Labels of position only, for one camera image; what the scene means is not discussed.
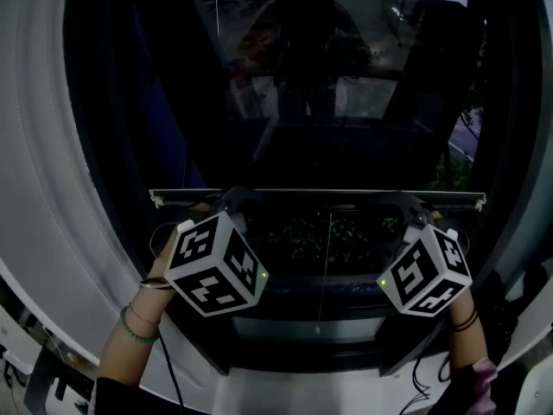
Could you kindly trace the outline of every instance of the white cube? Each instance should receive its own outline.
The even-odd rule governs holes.
[[[164,277],[203,316],[255,306],[269,278],[226,212],[180,233]]]
[[[435,316],[473,280],[456,239],[427,225],[378,278],[402,314]]]

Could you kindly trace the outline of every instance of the bracelet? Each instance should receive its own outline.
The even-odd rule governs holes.
[[[451,330],[454,332],[462,332],[463,330],[467,330],[470,328],[475,322],[478,320],[478,312],[476,311],[476,306],[474,306],[473,313],[470,315],[470,317],[461,324],[451,324]]]
[[[159,291],[171,291],[173,286],[164,278],[146,278],[140,282],[141,288],[158,289]]]
[[[149,338],[144,338],[142,336],[138,336],[135,334],[132,330],[129,329],[129,326],[127,326],[127,322],[124,320],[124,312],[127,310],[128,306],[125,306],[121,309],[121,318],[119,321],[121,322],[121,326],[123,327],[124,331],[132,338],[135,342],[144,342],[147,344],[153,344],[157,341],[159,338],[159,330],[157,331],[157,334],[154,336],[151,336]]]
[[[144,320],[141,316],[139,316],[134,309],[132,309],[132,307],[130,306],[130,304],[127,306],[130,310],[130,312],[132,312],[132,315],[134,315],[136,318],[138,318],[141,322],[145,322],[146,324],[149,324],[150,326],[157,326],[161,320],[159,322],[149,322],[148,320]]]

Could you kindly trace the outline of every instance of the black and white pattern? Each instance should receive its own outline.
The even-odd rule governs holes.
[[[224,260],[245,288],[252,295],[255,295],[257,260],[236,229],[232,229],[232,235],[226,247]]]
[[[438,275],[438,270],[421,240],[418,240],[391,268],[391,275],[403,305],[416,297]]]
[[[186,265],[211,254],[219,217],[188,229],[179,236],[170,269]]]
[[[443,279],[418,303],[410,307],[410,310],[422,312],[425,314],[434,314],[444,304],[449,303],[464,287],[463,284],[457,284],[453,281]]]
[[[216,267],[177,278],[175,283],[207,314],[246,304],[244,298]]]
[[[448,269],[469,277],[467,265],[461,255],[459,243],[457,243],[454,239],[450,239],[441,232],[434,231],[434,234],[438,240],[438,244],[440,245],[440,249],[442,250],[443,258],[446,260]]]

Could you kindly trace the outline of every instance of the green beaded bracelet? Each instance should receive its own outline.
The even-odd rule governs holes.
[[[153,344],[157,341],[159,338],[159,330],[157,331],[157,335],[151,336],[150,338],[143,338],[141,336],[138,336],[132,330],[129,329],[129,326],[127,326],[127,322],[124,320],[124,312],[127,310],[129,306],[125,306],[121,309],[121,326],[123,326],[124,331],[129,334],[129,336],[135,341],[135,342],[145,342],[148,344]]]

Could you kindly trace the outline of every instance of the black frame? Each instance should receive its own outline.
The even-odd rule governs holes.
[[[155,0],[154,4],[148,0],[67,0],[64,49],[79,137],[92,180],[111,223],[137,269],[144,275],[144,267],[152,260],[148,250],[149,236],[163,217],[149,200],[142,182],[141,163],[138,163],[139,152],[133,149],[127,127],[129,120],[137,115],[133,106],[141,97],[133,82],[129,57],[125,57],[129,51],[130,33],[124,26],[133,17],[133,2],[152,40],[149,47],[155,57],[156,72],[175,115],[186,113],[192,118],[210,119],[210,122],[189,122],[184,126],[188,135],[209,137],[212,144],[219,146],[219,155],[214,155],[198,144],[191,145],[198,164],[212,169],[208,172],[216,175],[206,179],[207,184],[223,188],[240,184],[242,180],[232,168],[248,169],[251,159],[228,149],[226,120],[221,111],[224,100],[204,99],[206,93],[211,96],[223,92],[225,82],[213,76],[223,75],[224,69],[213,46],[212,34],[202,22],[194,0]],[[480,268],[509,219],[512,205],[518,198],[519,182],[530,159],[539,113],[541,81],[536,80],[536,75],[541,73],[541,55],[533,52],[539,44],[540,30],[537,23],[539,10],[532,0],[469,0],[469,9],[474,16],[485,14],[490,29],[490,47],[495,51],[486,57],[486,61],[490,61],[490,88],[486,95],[486,122],[481,132],[481,140],[489,143],[487,149],[490,151],[482,150],[484,146],[479,147],[470,181],[474,190],[490,194],[490,204],[481,219],[474,223],[474,241],[468,255],[478,285],[489,273],[480,271]],[[194,41],[189,38],[168,41],[176,23],[193,30],[196,34]],[[202,67],[193,68],[187,59],[189,56],[202,63]],[[177,81],[175,76],[179,72],[194,73],[194,77],[184,82],[182,79]],[[204,101],[189,103],[190,99]],[[493,121],[494,118],[508,118],[508,121],[501,123]],[[513,165],[514,156],[510,155],[512,153],[505,144],[512,146],[515,138],[522,143],[524,152],[518,164]],[[494,147],[494,142],[501,143],[501,146]],[[493,180],[486,179],[490,173],[497,176]],[[340,306],[336,309],[335,314],[325,314],[324,318],[343,318],[345,310]],[[390,312],[388,304],[372,315],[383,316]],[[352,349],[346,348],[345,354],[341,353],[344,346],[334,345],[321,351],[326,357],[313,361],[307,354],[290,352],[289,348],[297,347],[296,344],[278,343],[281,350],[276,356],[278,361],[274,362],[261,355],[270,350],[263,348],[256,354],[251,344],[238,342],[238,335],[228,317],[202,318],[178,300],[171,303],[168,313],[195,347],[223,374],[227,374],[232,366],[288,372],[350,370],[357,368],[355,358],[362,367],[380,367],[384,374],[393,374],[420,352],[436,323],[435,319],[422,321],[393,315],[386,319],[375,342],[351,346]],[[217,343],[221,330],[228,335],[225,346]],[[271,347],[271,352],[275,352],[277,347],[274,344]]]

